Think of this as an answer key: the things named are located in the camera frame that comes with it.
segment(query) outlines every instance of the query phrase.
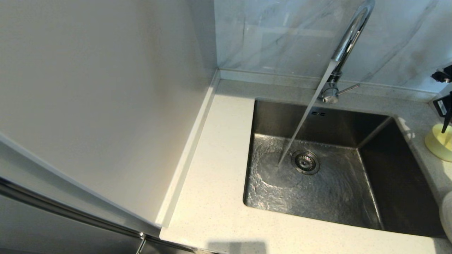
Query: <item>faucet spout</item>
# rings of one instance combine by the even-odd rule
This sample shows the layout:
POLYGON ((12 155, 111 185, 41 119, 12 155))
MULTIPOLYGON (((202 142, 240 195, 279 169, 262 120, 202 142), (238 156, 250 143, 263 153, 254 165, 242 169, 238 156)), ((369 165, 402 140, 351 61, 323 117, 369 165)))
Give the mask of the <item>faucet spout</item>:
POLYGON ((345 90, 339 93, 337 87, 337 82, 342 75, 342 67, 345 61, 352 52, 353 47, 356 44, 359 36, 361 35, 367 21, 369 20, 370 14, 372 13, 373 7, 375 6, 375 0, 365 0, 356 10, 353 15, 350 24, 345 30, 345 34, 342 37, 338 47, 336 48, 331 59, 336 60, 338 65, 331 73, 328 81, 324 85, 319 98, 325 103, 336 103, 339 99, 338 95, 346 92, 345 90))

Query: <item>sink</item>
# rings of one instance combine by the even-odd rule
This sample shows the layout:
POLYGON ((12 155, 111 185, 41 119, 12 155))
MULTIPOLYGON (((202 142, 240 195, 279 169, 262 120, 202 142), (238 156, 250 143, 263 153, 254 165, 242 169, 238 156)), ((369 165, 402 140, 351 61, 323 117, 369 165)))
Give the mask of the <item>sink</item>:
POLYGON ((394 118, 256 100, 244 203, 273 212, 444 237, 427 181, 394 118))

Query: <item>yellow dish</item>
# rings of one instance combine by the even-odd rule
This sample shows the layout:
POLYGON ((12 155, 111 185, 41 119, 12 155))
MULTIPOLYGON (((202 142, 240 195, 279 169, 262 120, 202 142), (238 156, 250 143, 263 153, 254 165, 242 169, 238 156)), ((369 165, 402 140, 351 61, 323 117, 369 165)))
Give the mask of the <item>yellow dish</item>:
POLYGON ((441 133, 442 124, 433 126, 425 136, 425 145, 438 158, 452 162, 452 127, 448 126, 445 133, 441 133))

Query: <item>running water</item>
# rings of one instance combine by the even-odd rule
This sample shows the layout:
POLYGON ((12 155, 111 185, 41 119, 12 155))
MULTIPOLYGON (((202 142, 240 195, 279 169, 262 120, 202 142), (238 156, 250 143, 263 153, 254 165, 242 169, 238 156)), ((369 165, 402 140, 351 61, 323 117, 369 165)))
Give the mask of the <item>running water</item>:
POLYGON ((323 75, 322 80, 320 80, 319 86, 317 87, 317 90, 314 93, 314 96, 312 97, 311 101, 308 104, 308 107, 305 110, 305 113, 303 114, 303 117, 301 118, 300 123, 298 124, 297 129, 293 133, 292 138, 290 139, 289 143, 287 144, 286 148, 284 149, 284 152, 282 153, 281 158, 278 162, 278 167, 281 165, 281 162, 283 161, 284 157, 287 154, 287 151, 289 151, 290 146, 292 145, 293 140, 295 139, 295 136, 297 136, 298 132, 300 131, 301 126, 303 125, 303 122, 306 120, 306 117, 308 116, 309 112, 311 111, 312 106, 314 105, 315 100, 317 100, 317 97, 320 94, 320 91, 322 90, 323 86, 326 84, 328 78, 330 77, 333 70, 336 68, 337 64, 339 62, 335 61, 333 59, 330 60, 330 64, 328 65, 328 68, 326 68, 325 74, 323 75))

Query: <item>sink drain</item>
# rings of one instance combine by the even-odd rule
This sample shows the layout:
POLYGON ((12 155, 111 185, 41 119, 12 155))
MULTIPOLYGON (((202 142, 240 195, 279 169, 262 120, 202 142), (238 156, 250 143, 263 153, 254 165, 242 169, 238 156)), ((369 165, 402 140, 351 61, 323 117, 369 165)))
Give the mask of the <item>sink drain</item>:
POLYGON ((292 164, 298 172, 315 174, 320 169, 317 157, 309 151, 296 151, 292 155, 292 164))

